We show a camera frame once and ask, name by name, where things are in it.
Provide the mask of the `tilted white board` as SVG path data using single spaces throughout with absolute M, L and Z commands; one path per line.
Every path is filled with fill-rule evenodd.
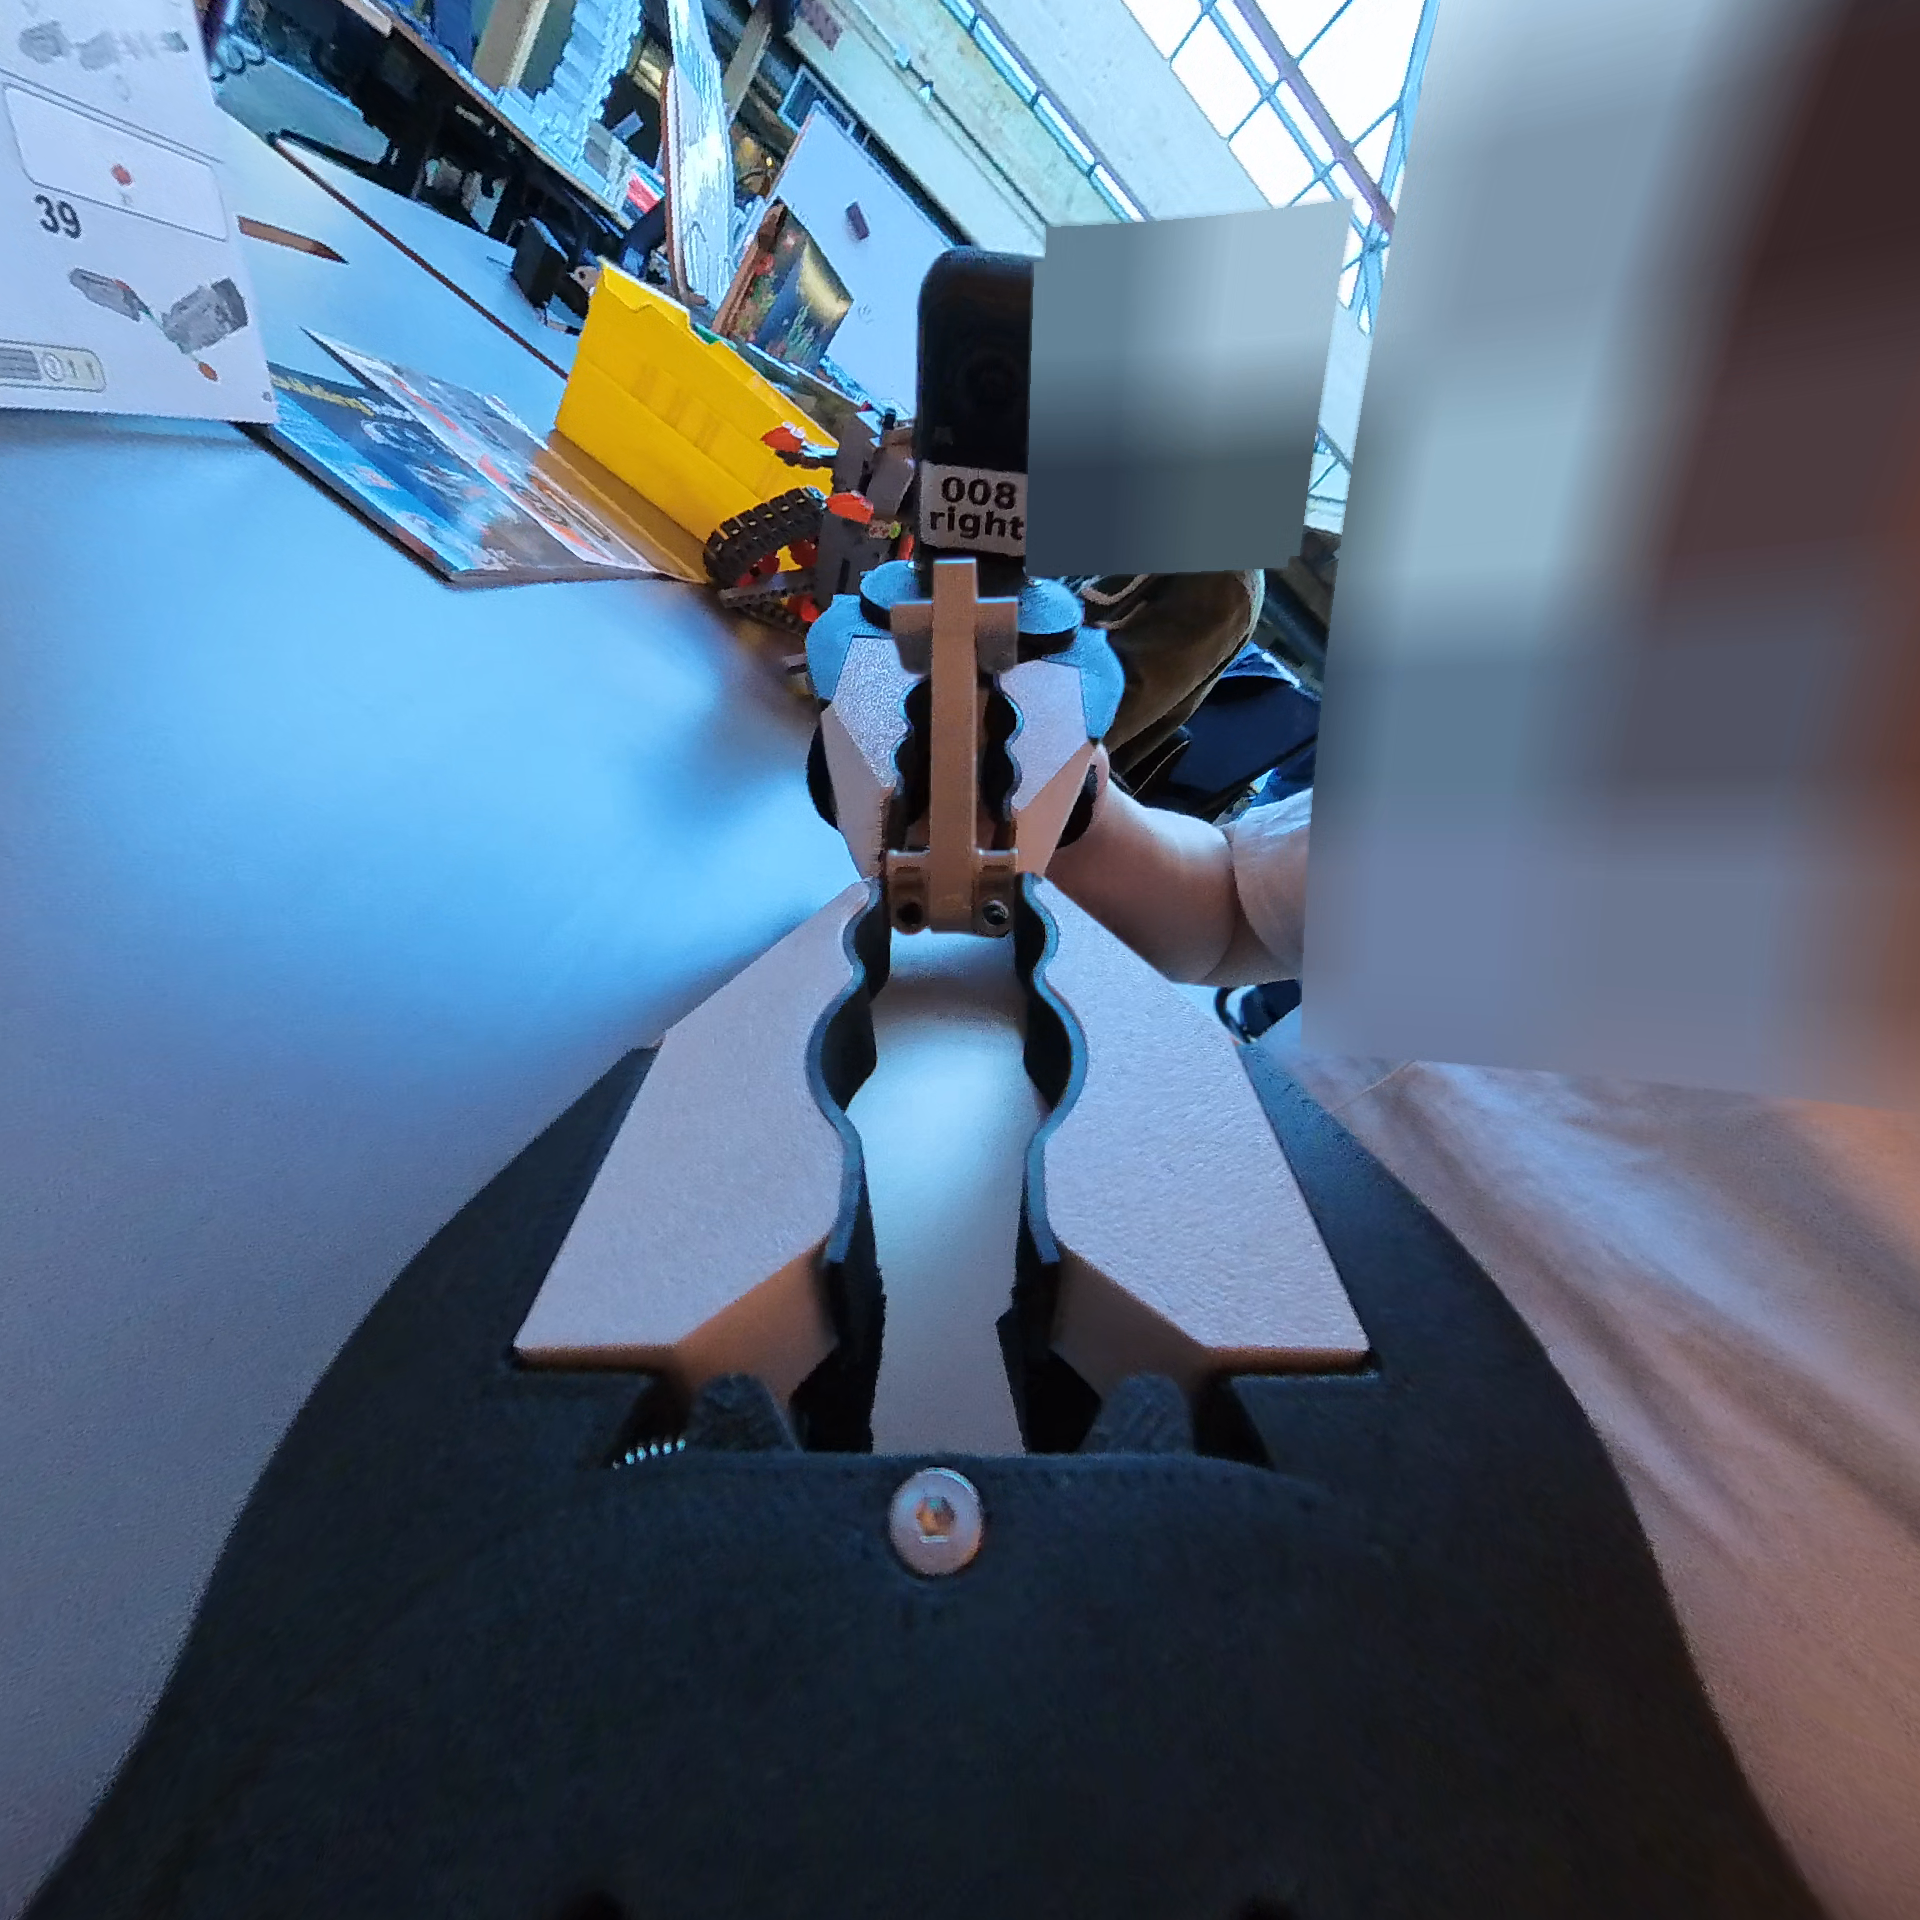
M 663 246 L 679 300 L 712 318 L 733 279 L 731 111 L 702 2 L 664 2 Z

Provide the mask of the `yellow plastic bin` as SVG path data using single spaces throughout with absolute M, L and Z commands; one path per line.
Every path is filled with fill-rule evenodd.
M 658 288 L 600 270 L 550 448 L 668 582 L 706 586 L 712 529 L 802 482 L 763 441 L 782 426 L 829 443 Z

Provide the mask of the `colourful toy box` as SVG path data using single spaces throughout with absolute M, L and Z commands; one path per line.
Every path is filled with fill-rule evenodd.
M 799 217 L 773 201 L 760 215 L 712 329 L 788 369 L 821 369 L 852 296 Z

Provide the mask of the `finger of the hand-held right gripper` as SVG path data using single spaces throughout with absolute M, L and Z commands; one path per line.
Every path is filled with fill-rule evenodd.
M 1045 873 L 1094 761 L 1083 676 L 1016 663 L 988 694 L 988 880 Z
M 923 691 L 890 633 L 856 633 L 828 706 L 821 713 L 821 766 L 829 812 L 854 870 L 885 876 L 893 850 L 927 841 L 927 738 L 908 715 L 908 697 Z

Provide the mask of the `grey table with brown edge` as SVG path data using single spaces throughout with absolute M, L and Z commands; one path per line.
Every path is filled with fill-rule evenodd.
M 566 328 L 568 311 L 527 302 L 512 279 L 512 252 L 506 246 L 355 175 L 295 135 L 275 132 L 269 144 L 527 352 L 563 377 L 572 371 L 580 336 Z

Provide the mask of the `black tracked toy robot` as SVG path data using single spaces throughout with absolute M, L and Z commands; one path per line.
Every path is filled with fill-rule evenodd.
M 887 562 L 910 559 L 914 426 L 887 411 L 852 416 L 837 451 L 783 423 L 763 443 L 798 470 L 828 470 L 828 494 L 796 487 L 718 527 L 704 547 L 711 586 L 727 609 L 805 633 L 839 592 Z

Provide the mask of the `long grey toy brick beam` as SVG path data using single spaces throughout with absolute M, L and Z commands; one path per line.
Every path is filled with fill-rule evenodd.
M 1000 937 L 1016 914 L 1012 761 L 1016 721 L 999 673 L 1016 663 L 1016 600 L 981 598 L 972 560 L 935 560 L 927 598 L 890 615 L 903 663 L 923 663 L 927 712 L 908 729 L 925 760 L 925 803 L 904 788 L 887 825 L 883 894 L 895 930 Z

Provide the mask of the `white instruction booklet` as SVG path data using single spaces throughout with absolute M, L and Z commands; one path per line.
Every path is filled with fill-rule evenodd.
M 2 6 L 2 404 L 267 423 L 187 2 Z

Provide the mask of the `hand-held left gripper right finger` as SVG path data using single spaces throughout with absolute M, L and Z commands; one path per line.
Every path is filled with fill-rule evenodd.
M 1022 880 L 1019 1428 L 1076 1449 L 1130 1377 L 1349 1374 L 1370 1343 L 1220 1023 Z

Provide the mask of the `pale printed leaflet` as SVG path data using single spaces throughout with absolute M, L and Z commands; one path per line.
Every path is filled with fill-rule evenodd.
M 310 338 L 342 369 L 339 375 L 325 375 L 327 380 L 358 383 L 406 410 L 455 462 L 491 482 L 491 490 L 503 494 L 522 518 L 541 529 L 541 560 L 443 582 L 531 586 L 664 578 L 613 527 L 610 513 L 589 504 L 586 487 L 568 475 L 552 448 L 498 401 L 360 352 L 322 332 L 312 332 Z

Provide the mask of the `whiteboard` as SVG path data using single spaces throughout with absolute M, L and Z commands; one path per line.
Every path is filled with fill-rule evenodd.
M 920 283 L 949 249 L 947 238 L 821 108 L 794 143 L 774 194 L 799 217 L 851 298 L 828 356 L 879 404 L 910 414 Z

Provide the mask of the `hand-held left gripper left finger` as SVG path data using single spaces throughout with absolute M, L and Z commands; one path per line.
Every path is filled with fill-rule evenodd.
M 663 1035 L 517 1356 L 684 1395 L 756 1377 L 810 1448 L 874 1444 L 883 1287 L 848 1105 L 876 1068 L 879 986 L 863 880 Z

